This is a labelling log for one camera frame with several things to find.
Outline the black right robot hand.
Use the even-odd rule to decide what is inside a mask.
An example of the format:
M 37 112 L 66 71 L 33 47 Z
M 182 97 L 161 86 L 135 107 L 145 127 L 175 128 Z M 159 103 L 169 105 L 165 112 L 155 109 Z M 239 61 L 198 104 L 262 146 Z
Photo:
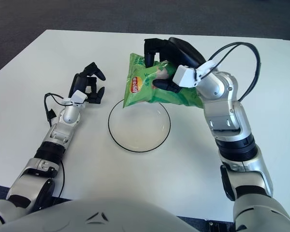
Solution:
M 145 39 L 144 55 L 147 68 L 153 66 L 156 53 L 159 54 L 160 61 L 166 60 L 176 68 L 179 65 L 198 68 L 206 62 L 203 55 L 191 44 L 175 37 L 167 40 Z

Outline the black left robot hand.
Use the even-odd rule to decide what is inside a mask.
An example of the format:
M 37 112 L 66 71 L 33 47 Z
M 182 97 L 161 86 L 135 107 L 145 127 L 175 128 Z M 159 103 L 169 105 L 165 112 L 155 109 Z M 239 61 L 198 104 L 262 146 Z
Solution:
M 106 80 L 102 71 L 93 62 L 87 65 L 82 72 L 75 74 L 68 97 L 71 98 L 74 92 L 79 90 L 86 94 L 86 102 L 100 104 L 104 95 L 105 87 L 101 87 L 97 91 L 97 78 L 102 81 Z

